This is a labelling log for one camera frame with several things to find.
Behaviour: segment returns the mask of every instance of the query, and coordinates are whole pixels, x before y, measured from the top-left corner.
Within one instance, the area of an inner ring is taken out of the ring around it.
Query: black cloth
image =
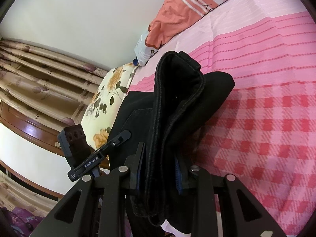
[[[154,91],[131,91],[121,104],[109,139],[123,130],[132,137],[109,154],[111,169],[135,154],[140,141],[146,143],[142,192],[131,197],[133,213],[127,211],[132,222],[138,216],[157,227],[167,218],[181,232],[191,231],[193,200],[180,196],[175,187],[174,152],[219,109],[235,85],[231,75],[203,75],[200,67],[184,52],[167,52],[157,65]]]
[[[1,237],[18,237],[16,232],[10,226],[7,218],[5,217],[2,209],[0,209],[0,236]]]
[[[133,237],[164,237],[165,231],[160,226],[154,226],[146,217],[135,216],[130,196],[125,199],[125,211],[131,226]]]

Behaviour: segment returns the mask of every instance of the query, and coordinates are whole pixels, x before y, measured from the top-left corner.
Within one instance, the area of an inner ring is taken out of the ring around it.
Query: metal screw
[[[92,179],[91,175],[84,175],[82,177],[82,181],[84,182],[89,182]]]
[[[233,181],[236,180],[236,177],[234,175],[229,174],[229,175],[226,176],[226,179],[231,181],[231,182],[233,182]]]
[[[272,237],[273,232],[272,231],[264,231],[260,236],[261,237]]]
[[[118,168],[118,170],[119,170],[120,172],[126,172],[126,171],[128,170],[128,167],[127,167],[127,166],[120,166],[120,167]]]
[[[200,171],[200,167],[197,165],[192,165],[190,166],[190,170],[193,172],[199,172]]]

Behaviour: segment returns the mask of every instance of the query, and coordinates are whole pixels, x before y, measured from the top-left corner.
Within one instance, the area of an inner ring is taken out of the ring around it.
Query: pink striped fabric
[[[160,48],[129,91],[153,91],[168,50],[236,82],[185,143],[187,154],[210,173],[238,176],[296,236],[316,209],[316,25],[309,13],[299,0],[230,0]]]

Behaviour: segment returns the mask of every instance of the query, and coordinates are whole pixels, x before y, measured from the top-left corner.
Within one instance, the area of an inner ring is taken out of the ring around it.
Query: pink bedsheet
[[[316,209],[316,25],[299,0],[230,0],[174,37],[138,69],[129,90],[153,91],[169,50],[236,87],[192,136],[190,156],[238,176],[288,236]]]

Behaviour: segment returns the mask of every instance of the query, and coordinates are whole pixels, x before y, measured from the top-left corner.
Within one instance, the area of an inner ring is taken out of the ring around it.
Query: beige curtain
[[[57,131],[81,122],[106,73],[55,52],[0,41],[0,99]]]
[[[57,201],[24,188],[0,171],[0,207],[9,211],[19,207],[35,216],[45,217],[56,204]]]

